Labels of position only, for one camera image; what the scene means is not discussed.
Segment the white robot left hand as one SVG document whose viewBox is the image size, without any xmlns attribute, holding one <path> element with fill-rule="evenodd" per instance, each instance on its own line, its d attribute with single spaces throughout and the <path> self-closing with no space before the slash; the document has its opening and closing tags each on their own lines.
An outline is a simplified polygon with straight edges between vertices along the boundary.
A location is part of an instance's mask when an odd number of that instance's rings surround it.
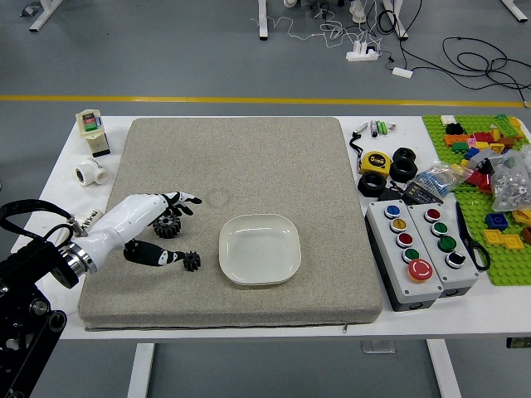
<svg viewBox="0 0 531 398">
<path fill-rule="evenodd" d="M 130 195 L 107 211 L 87 237 L 75 238 L 73 242 L 88 255 L 86 267 L 92 274 L 103 267 L 114 250 L 122 250 L 129 262 L 147 266 L 159 267 L 181 260 L 185 270 L 193 272 L 201 265 L 197 253 L 165 250 L 136 239 L 168 209 L 178 216 L 191 215 L 188 202 L 200 204 L 202 200 L 185 192 Z"/>
</svg>

